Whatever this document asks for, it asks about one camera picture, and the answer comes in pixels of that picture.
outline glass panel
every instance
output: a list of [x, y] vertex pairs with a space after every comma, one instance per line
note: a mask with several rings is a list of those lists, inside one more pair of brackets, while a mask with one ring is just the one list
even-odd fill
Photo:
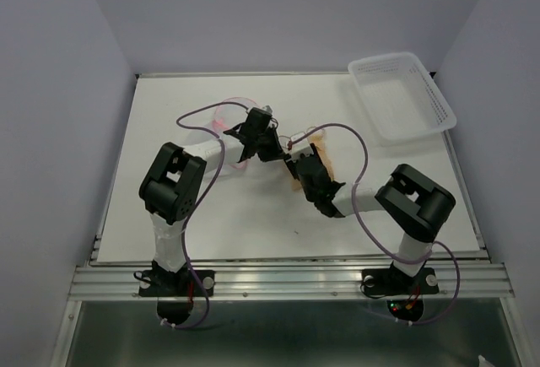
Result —
[[[426, 316], [447, 301], [426, 303]], [[106, 366], [515, 366], [500, 302], [459, 300], [442, 321], [404, 327], [353, 302], [212, 304], [204, 328], [161, 327], [155, 304], [84, 304], [71, 367]], [[377, 310], [384, 312], [382, 301]]]

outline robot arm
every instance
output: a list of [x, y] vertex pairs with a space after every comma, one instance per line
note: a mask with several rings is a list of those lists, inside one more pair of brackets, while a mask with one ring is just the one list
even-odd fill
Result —
[[[293, 177], [300, 180], [306, 199], [330, 218], [354, 214], [353, 185], [330, 179], [316, 146], [302, 139], [304, 135], [299, 133], [291, 138], [285, 163]], [[397, 257], [405, 261], [414, 261], [429, 253], [440, 227], [456, 205], [455, 198], [446, 189], [410, 165], [399, 165], [378, 192], [357, 189], [354, 196], [359, 211], [385, 210], [402, 227], [405, 233]], [[423, 263], [394, 261], [384, 283], [376, 288], [380, 290], [376, 294], [406, 292], [415, 285], [423, 267]]]
[[[251, 109], [246, 121], [225, 132], [221, 141], [225, 164], [239, 163], [255, 154], [263, 162], [285, 157], [269, 107]], [[183, 148], [166, 143], [150, 166], [139, 196], [154, 226], [156, 252], [152, 270], [143, 272], [144, 281], [156, 283], [154, 287], [178, 285], [180, 270], [186, 263], [181, 245], [184, 224], [193, 212], [204, 174], [216, 171], [221, 154], [216, 139]], [[180, 175], [178, 181], [171, 177], [175, 174]]]
[[[303, 133], [291, 141], [300, 139]], [[233, 164], [253, 157], [263, 162], [283, 159], [291, 175], [300, 180], [306, 199], [330, 218], [344, 218], [354, 213], [353, 186], [331, 180], [316, 146], [307, 139], [290, 144], [284, 152], [278, 142], [272, 113], [268, 108], [253, 108], [245, 122], [230, 129], [222, 137], [225, 163]], [[195, 202], [206, 172], [219, 165], [221, 145], [217, 140], [180, 148], [173, 143], [163, 145], [139, 190], [154, 225], [156, 254], [152, 270], [144, 271], [144, 282], [151, 282], [142, 296], [178, 296], [179, 287], [186, 281], [186, 258], [181, 236], [186, 219]], [[169, 174], [180, 174], [174, 181]], [[403, 228], [405, 234], [398, 256], [416, 260], [431, 249], [440, 227], [456, 204], [444, 188], [408, 165], [400, 165], [391, 179], [378, 191], [355, 192], [360, 211], [386, 210]], [[423, 270], [424, 264], [394, 261], [370, 287], [373, 295], [393, 295], [408, 292]]]

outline white table surface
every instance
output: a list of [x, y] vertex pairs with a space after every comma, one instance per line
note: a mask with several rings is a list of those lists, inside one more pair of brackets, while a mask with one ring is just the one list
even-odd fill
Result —
[[[98, 262], [152, 259], [154, 234], [138, 197], [141, 181], [163, 143], [182, 145], [188, 138], [189, 131], [176, 125], [178, 116], [236, 96], [270, 105], [282, 135], [325, 122], [343, 122], [357, 129], [370, 153], [362, 186], [378, 189], [401, 163], [416, 167], [456, 197], [456, 207], [439, 239], [453, 251], [479, 249], [442, 136], [381, 146], [347, 74], [142, 78], [127, 125]], [[186, 121], [206, 125], [212, 115], [207, 111]], [[358, 141], [336, 128], [327, 131], [326, 142], [336, 180], [352, 182], [364, 160]], [[387, 213], [366, 213], [364, 219], [386, 247], [397, 250], [402, 230]], [[303, 192], [292, 192], [283, 163], [263, 164], [258, 159], [252, 159], [244, 173], [218, 179], [194, 214], [186, 242], [191, 257], [198, 260], [380, 254], [354, 216], [326, 218], [305, 200]]]

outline gray wall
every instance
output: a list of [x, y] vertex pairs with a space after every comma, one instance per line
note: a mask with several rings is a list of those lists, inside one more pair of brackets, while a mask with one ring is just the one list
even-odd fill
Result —
[[540, 348], [540, 0], [480, 0], [436, 76], [489, 252]]
[[345, 70], [412, 51], [439, 68], [477, 0], [97, 0], [136, 73]]
[[0, 3], [0, 365], [48, 365], [134, 77], [95, 0]]

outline orange object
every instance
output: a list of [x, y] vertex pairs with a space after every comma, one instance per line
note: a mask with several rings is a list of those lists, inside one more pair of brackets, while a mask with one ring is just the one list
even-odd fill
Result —
[[[315, 134], [311, 135], [310, 137], [308, 137], [307, 139], [308, 139], [308, 141], [310, 141], [310, 143], [315, 144], [317, 152], [318, 152], [319, 156], [321, 157], [321, 161], [325, 165], [325, 167], [327, 168], [328, 175], [330, 176], [330, 179], [333, 181], [334, 180], [334, 170], [332, 168], [332, 161], [328, 157], [327, 146], [324, 143], [324, 137], [325, 137], [325, 133], [321, 132], [321, 133], [315, 133]], [[290, 183], [290, 186], [291, 186], [293, 192], [297, 192], [299, 190], [302, 190], [302, 185], [300, 184], [300, 180], [293, 179], [291, 181], [291, 183]]]

